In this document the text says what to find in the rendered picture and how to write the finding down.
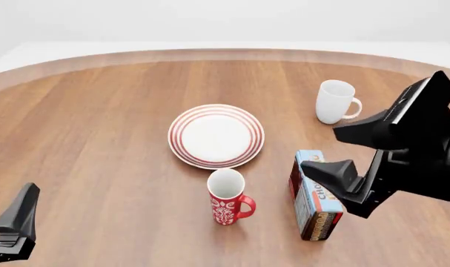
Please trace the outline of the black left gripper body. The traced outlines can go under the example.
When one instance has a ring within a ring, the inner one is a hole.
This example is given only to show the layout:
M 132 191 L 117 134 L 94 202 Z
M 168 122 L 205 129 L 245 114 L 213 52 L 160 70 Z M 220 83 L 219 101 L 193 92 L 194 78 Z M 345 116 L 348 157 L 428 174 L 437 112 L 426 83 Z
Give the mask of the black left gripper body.
M 0 263 L 28 260 L 36 245 L 36 232 L 0 233 Z

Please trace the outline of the blue chocolate pudding box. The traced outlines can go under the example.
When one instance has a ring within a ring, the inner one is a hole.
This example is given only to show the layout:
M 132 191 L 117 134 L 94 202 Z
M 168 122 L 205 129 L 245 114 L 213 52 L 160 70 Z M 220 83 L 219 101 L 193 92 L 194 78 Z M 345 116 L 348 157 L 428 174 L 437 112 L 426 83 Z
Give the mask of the blue chocolate pudding box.
M 343 215 L 340 201 L 326 188 L 306 177 L 300 167 L 304 161 L 324 162 L 321 151 L 298 150 L 288 180 L 302 240 L 327 240 Z

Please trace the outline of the red patterned mug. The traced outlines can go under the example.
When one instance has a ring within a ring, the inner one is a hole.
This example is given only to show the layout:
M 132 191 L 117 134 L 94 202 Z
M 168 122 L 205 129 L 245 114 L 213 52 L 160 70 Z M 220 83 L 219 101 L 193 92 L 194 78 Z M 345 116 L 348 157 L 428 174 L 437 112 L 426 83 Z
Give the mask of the red patterned mug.
M 254 215 L 257 204 L 244 195 L 245 179 L 232 168 L 220 168 L 207 180 L 213 219 L 220 225 L 231 225 L 237 220 Z

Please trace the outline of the white plate with red rings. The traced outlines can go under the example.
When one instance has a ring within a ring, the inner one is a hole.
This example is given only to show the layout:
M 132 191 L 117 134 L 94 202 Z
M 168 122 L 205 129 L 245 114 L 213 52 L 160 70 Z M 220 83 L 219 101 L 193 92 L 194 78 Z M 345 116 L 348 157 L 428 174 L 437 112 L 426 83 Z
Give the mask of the white plate with red rings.
M 261 122 L 225 104 L 196 106 L 178 115 L 168 129 L 172 153 L 194 167 L 235 168 L 250 162 L 265 144 Z

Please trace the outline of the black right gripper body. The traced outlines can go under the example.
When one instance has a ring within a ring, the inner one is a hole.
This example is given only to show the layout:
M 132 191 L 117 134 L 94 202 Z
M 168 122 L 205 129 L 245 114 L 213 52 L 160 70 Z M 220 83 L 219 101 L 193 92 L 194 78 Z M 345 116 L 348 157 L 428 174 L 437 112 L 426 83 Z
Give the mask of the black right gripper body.
M 354 161 L 337 163 L 337 199 L 347 211 L 368 218 L 397 191 L 402 167 L 407 166 L 407 151 L 377 151 L 365 175 L 357 173 Z

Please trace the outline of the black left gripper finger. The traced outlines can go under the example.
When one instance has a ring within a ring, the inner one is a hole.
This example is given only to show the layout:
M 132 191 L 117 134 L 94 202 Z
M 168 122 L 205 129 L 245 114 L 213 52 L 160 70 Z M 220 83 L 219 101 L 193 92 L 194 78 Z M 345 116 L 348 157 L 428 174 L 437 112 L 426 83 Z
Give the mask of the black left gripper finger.
M 0 215 L 0 234 L 18 234 L 29 240 L 36 240 L 36 206 L 40 188 L 28 182 L 18 193 L 10 206 Z

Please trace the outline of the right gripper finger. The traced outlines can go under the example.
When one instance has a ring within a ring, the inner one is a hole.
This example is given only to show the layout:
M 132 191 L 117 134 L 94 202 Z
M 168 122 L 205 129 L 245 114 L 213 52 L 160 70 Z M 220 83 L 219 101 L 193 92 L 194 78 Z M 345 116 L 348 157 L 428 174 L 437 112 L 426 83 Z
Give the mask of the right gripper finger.
M 341 162 L 303 161 L 300 167 L 306 177 L 338 198 L 355 198 L 364 183 L 364 177 L 358 175 L 352 159 Z
M 334 126 L 334 135 L 339 142 L 347 144 L 381 150 L 394 149 L 395 141 L 390 124 L 383 121 L 386 112 L 387 110 L 384 110 L 366 119 Z

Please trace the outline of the white mug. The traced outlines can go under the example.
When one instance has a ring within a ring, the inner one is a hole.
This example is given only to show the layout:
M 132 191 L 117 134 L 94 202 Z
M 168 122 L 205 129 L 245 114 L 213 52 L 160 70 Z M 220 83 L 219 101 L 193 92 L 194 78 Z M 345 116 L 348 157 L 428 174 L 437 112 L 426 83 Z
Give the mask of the white mug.
M 355 88 L 347 82 L 329 79 L 320 85 L 315 105 L 316 115 L 324 124 L 336 124 L 341 119 L 354 119 L 363 109 L 362 102 L 354 97 Z M 351 104 L 357 104 L 357 111 L 347 115 Z

